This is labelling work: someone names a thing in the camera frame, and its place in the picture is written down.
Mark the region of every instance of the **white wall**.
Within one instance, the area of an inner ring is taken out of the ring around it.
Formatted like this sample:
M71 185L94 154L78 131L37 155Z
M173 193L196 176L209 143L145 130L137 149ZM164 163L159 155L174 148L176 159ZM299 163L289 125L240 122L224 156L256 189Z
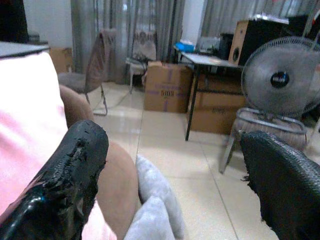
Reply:
M204 4L206 0L185 0L182 36L183 40L190 40L194 45L200 36Z
M72 47L70 0L24 0L28 30L38 32L50 47Z

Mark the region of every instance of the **fan grille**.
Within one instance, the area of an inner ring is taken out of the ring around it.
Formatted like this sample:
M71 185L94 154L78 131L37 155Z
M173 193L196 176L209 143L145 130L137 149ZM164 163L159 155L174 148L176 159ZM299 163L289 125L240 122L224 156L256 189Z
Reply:
M249 105L268 113L299 117L319 104L320 82L313 76L320 62L320 45L313 44L303 37L282 37L259 47L242 71L242 92ZM288 75L287 86L272 86L270 79L278 73Z

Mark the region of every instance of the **wooden speaker cabinet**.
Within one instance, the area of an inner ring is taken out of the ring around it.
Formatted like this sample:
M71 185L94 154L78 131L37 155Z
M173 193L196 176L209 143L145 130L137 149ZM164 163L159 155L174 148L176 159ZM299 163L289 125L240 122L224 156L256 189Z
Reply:
M238 21L232 40L229 62L243 66L261 45L280 38L283 23L267 20Z

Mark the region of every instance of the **gray curtain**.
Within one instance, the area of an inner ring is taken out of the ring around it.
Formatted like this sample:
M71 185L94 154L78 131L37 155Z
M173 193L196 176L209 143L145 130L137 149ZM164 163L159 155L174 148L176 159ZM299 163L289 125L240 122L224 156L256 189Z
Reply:
M185 0L71 0L75 71L86 71L96 35L116 29L110 81L126 83L126 58L133 53L136 31L155 31L156 59L171 60L172 46L181 37Z
M308 15L316 3L317 0L207 0L201 36L233 34L238 21L262 12L277 17Z

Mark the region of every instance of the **gray chair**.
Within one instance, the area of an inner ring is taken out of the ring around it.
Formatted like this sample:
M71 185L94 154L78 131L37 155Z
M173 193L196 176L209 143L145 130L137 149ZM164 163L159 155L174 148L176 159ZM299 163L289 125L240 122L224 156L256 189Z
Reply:
M88 103L90 103L88 93L100 87L105 107L104 115L107 115L108 108L102 82L108 79L110 52L113 49L115 38L116 31L114 29L103 29L99 32L85 74L76 72L58 74L59 84L79 94L85 94Z

